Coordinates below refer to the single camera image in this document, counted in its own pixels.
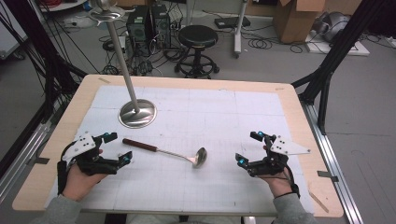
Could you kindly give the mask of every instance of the sleeve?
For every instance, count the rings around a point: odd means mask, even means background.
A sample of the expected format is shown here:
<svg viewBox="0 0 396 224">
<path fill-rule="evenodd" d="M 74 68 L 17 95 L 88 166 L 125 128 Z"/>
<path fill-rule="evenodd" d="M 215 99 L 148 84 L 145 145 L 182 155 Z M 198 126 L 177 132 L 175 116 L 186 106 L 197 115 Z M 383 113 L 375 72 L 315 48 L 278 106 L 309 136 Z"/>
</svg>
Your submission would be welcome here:
<svg viewBox="0 0 396 224">
<path fill-rule="evenodd" d="M 52 199 L 43 217 L 38 217 L 30 224 L 74 224 L 81 210 L 81 204 L 60 195 Z"/>
<path fill-rule="evenodd" d="M 304 223 L 317 224 L 317 220 L 310 213 L 305 212 L 295 193 L 286 194 L 274 199 L 277 219 L 274 224 Z"/>
</svg>

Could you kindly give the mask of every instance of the white plastic part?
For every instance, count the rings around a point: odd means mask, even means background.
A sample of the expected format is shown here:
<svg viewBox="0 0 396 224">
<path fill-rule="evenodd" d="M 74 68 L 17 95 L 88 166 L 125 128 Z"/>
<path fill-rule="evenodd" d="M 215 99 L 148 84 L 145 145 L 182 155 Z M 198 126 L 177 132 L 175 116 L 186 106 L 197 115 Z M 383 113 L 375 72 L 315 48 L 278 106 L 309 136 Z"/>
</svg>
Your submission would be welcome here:
<svg viewBox="0 0 396 224">
<path fill-rule="evenodd" d="M 394 39 L 392 36 L 389 37 L 389 38 L 386 38 L 386 37 L 385 37 L 385 39 L 388 41 L 388 43 L 389 43 L 393 48 L 396 48 L 396 39 Z"/>
<path fill-rule="evenodd" d="M 245 224 L 256 224 L 256 218 L 255 217 L 244 217 L 244 223 Z"/>
<path fill-rule="evenodd" d="M 242 47 L 241 47 L 241 33 L 235 33 L 235 41 L 233 42 L 233 51 L 236 54 L 242 53 Z"/>
<path fill-rule="evenodd" d="M 93 21 L 88 17 L 73 17 L 64 19 L 64 27 L 90 28 L 95 25 L 96 21 Z"/>
<path fill-rule="evenodd" d="M 92 135 L 88 132 L 83 134 L 78 138 L 76 143 L 71 146 L 67 151 L 64 153 L 62 156 L 63 161 L 67 161 L 69 159 L 72 159 L 75 156 L 78 156 L 81 153 L 84 153 L 90 149 L 93 149 L 96 147 L 95 142 L 92 139 Z"/>
<path fill-rule="evenodd" d="M 275 142 L 271 147 L 271 151 L 282 154 L 282 155 L 300 155 L 311 153 L 311 150 L 302 147 L 288 138 L 277 136 Z"/>
</svg>

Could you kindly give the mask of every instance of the black metal rod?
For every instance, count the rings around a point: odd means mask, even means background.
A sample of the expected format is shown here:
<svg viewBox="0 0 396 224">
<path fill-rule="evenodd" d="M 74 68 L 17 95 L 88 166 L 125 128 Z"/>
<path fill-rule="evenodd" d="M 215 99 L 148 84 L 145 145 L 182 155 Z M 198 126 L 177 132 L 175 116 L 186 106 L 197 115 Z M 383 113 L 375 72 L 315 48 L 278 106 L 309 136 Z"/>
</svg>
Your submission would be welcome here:
<svg viewBox="0 0 396 224">
<path fill-rule="evenodd" d="M 59 56 L 59 60 L 60 62 L 66 66 L 70 72 L 76 74 L 78 77 L 85 77 L 88 75 L 88 73 L 82 71 L 81 69 L 75 67 L 73 64 L 71 64 L 70 62 L 68 62 L 67 60 L 65 60 L 64 58 L 62 58 L 61 56 Z"/>
<path fill-rule="evenodd" d="M 76 81 L 70 75 L 68 66 L 63 66 L 60 56 L 47 35 L 41 21 L 38 19 L 35 10 L 27 0 L 4 0 L 9 11 L 20 24 L 23 31 L 32 41 L 35 50 L 46 60 L 46 77 L 55 77 L 62 87 L 58 91 L 70 93 L 76 91 Z"/>
<path fill-rule="evenodd" d="M 320 67 L 313 73 L 292 83 L 293 87 L 299 87 L 308 83 L 305 90 L 300 94 L 300 100 L 312 105 L 315 98 L 321 92 L 318 124 L 321 132 L 325 134 L 325 117 L 329 88 L 332 75 L 349 53 L 350 49 L 359 40 L 359 37 L 380 12 L 387 0 L 363 0 L 355 13 L 347 23 L 346 28 L 335 40 Z"/>
</svg>

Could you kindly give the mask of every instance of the black stool seat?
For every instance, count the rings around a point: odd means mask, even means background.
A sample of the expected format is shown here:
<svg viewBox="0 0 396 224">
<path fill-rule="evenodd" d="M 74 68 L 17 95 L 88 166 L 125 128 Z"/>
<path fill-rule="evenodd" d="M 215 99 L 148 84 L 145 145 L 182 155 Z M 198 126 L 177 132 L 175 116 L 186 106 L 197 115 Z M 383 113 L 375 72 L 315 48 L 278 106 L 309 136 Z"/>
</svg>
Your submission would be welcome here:
<svg viewBox="0 0 396 224">
<path fill-rule="evenodd" d="M 207 26 L 190 25 L 180 30 L 178 41 L 188 48 L 210 48 L 218 42 L 218 34 Z"/>
<path fill-rule="evenodd" d="M 201 52 L 214 46 L 218 42 L 218 34 L 211 28 L 203 25 L 189 25 L 184 27 L 178 33 L 178 41 L 186 46 L 188 50 L 175 66 L 175 72 L 181 71 L 185 77 L 210 77 L 210 73 L 218 73 L 219 68 L 212 59 L 203 55 Z M 193 62 L 186 60 L 193 57 Z M 201 59 L 205 58 L 207 63 L 202 63 Z"/>
</svg>

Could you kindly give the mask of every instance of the floor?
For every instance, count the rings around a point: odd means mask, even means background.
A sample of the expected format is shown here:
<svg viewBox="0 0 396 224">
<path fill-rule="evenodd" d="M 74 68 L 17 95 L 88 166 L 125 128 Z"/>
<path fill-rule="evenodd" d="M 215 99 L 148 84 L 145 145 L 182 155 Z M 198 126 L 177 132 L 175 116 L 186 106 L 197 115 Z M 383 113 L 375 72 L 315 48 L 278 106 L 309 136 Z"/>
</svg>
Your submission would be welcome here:
<svg viewBox="0 0 396 224">
<path fill-rule="evenodd" d="M 59 18 L 83 12 L 66 10 Z M 217 16 L 195 13 L 193 23 L 215 28 Z M 271 19 L 248 17 L 254 30 L 271 24 Z M 275 37 L 273 27 L 254 32 L 265 37 Z M 108 35 L 106 27 L 73 30 L 69 34 L 92 64 L 101 71 L 106 65 L 106 52 L 99 37 Z M 88 73 L 97 73 L 84 59 L 70 40 L 64 38 L 69 56 L 75 66 Z M 368 57 L 347 56 L 332 78 L 326 118 L 327 135 L 346 182 L 357 204 L 363 222 L 393 223 L 396 220 L 396 50 L 388 47 L 384 39 L 362 40 L 370 51 Z M 258 82 L 291 83 L 315 71 L 324 54 L 307 52 L 299 48 L 273 44 L 268 49 L 256 49 L 242 40 L 242 54 L 235 59 L 233 33 L 219 33 L 219 42 L 205 54 L 220 67 L 213 79 Z M 154 67 L 164 62 L 160 59 Z M 147 76 L 183 78 L 174 72 L 174 63 L 167 62 Z M 29 60 L 8 59 L 0 62 L 0 102 L 2 126 L 0 127 L 0 158 L 13 144 L 24 125 L 43 102 L 43 95 Z M 1 202 L 0 223 L 27 223 L 41 213 L 14 211 L 13 198 L 24 178 L 29 174 L 26 166 L 8 196 Z M 104 214 L 81 213 L 78 223 L 104 223 Z M 258 223 L 271 223 L 271 218 L 258 218 Z M 345 217 L 319 218 L 320 223 L 347 223 Z"/>
</svg>

